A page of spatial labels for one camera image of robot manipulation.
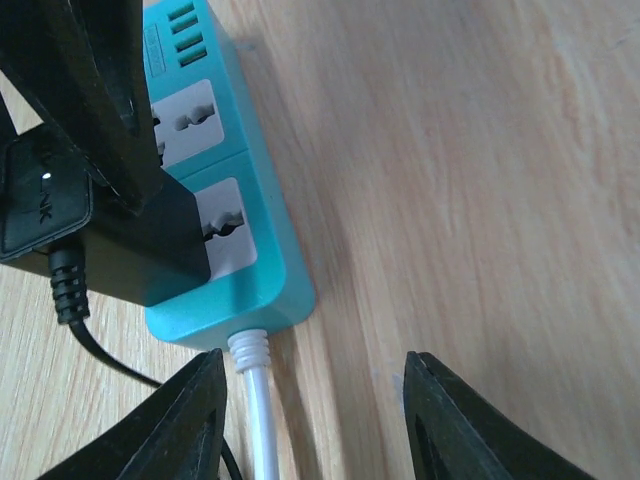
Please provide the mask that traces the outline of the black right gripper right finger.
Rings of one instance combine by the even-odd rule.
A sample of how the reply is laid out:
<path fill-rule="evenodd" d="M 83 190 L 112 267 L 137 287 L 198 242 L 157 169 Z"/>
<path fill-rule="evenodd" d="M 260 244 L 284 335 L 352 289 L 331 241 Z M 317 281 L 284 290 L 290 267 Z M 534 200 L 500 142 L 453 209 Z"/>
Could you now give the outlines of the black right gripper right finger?
<path fill-rule="evenodd" d="M 403 401 L 417 479 L 589 479 L 428 352 L 407 353 Z"/>

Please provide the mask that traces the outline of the black power adapter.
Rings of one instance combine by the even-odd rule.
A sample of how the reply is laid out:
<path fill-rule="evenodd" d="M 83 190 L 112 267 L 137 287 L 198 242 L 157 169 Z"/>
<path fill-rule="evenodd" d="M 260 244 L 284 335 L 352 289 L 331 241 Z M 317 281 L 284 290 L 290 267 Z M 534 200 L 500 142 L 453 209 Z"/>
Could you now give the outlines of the black power adapter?
<path fill-rule="evenodd" d="M 140 214 L 40 125 L 1 143 L 1 261 L 49 276 L 51 254 L 77 247 L 89 289 L 153 306 L 211 276 L 195 196 L 167 172 Z"/>

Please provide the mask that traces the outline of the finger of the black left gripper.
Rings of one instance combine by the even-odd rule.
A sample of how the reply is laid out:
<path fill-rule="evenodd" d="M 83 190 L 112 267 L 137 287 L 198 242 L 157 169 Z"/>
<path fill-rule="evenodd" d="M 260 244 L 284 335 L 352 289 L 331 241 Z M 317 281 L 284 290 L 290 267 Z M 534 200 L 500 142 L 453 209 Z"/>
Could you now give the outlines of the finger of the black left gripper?
<path fill-rule="evenodd" d="M 138 214 L 161 190 L 140 1 L 4 1 L 1 70 L 93 178 Z"/>

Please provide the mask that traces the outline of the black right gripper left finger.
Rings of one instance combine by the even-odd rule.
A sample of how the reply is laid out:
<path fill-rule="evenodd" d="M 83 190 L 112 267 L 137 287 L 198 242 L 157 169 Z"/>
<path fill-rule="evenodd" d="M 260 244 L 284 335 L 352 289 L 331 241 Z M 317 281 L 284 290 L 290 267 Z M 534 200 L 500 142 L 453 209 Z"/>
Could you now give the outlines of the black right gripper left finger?
<path fill-rule="evenodd" d="M 216 479 L 227 384 L 222 351 L 200 353 L 43 479 Z"/>

